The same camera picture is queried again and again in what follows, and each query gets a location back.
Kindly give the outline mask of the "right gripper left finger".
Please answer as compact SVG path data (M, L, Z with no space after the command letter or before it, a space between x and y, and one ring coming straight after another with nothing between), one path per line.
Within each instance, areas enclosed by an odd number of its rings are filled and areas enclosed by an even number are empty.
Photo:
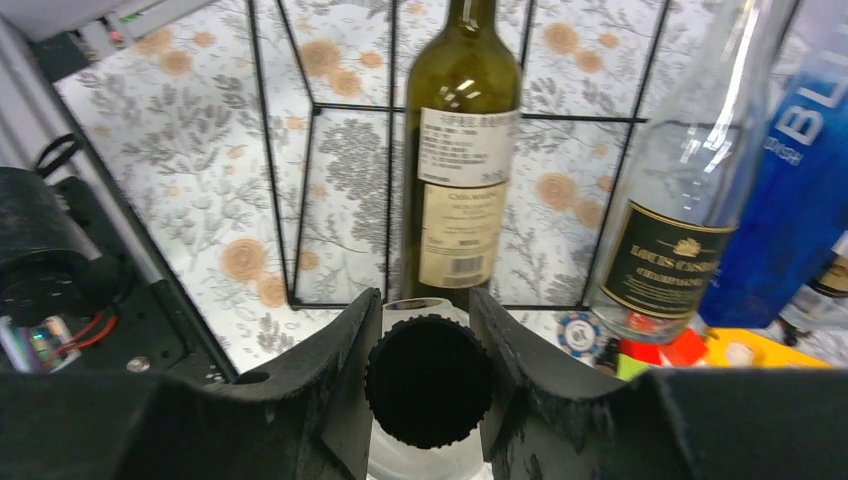
M364 374L380 311L380 291L368 288L317 333L219 387L233 402L224 438L236 478L365 478Z

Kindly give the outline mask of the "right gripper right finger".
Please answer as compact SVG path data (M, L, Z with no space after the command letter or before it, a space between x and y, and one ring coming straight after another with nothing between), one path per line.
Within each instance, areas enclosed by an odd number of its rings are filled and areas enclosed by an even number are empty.
M482 437L495 478L655 478L653 375L624 382L574 359L482 289L469 313L493 364Z

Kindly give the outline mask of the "clear bottle black cap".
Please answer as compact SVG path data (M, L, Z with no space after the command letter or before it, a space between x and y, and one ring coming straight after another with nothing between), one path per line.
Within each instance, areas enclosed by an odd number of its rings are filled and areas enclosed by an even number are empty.
M490 404L483 348L465 311L424 297L383 307L365 392L371 479L481 479L479 423Z

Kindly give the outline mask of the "black wire wine rack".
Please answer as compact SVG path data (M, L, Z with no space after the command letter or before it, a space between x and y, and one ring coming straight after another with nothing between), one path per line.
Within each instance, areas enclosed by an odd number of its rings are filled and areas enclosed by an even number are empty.
M493 295L582 304L621 162L721 10L718 1L500 1L522 121ZM258 1L289 295L303 307L401 285L406 85L444 1Z

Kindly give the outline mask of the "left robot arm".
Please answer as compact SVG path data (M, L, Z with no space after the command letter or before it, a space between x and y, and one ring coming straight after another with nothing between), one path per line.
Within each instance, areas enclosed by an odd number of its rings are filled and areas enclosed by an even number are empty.
M92 225L46 178L81 144L73 134L53 140L35 168L1 168L1 316L33 328L53 315L93 315L127 295L135 276L123 254L98 247Z

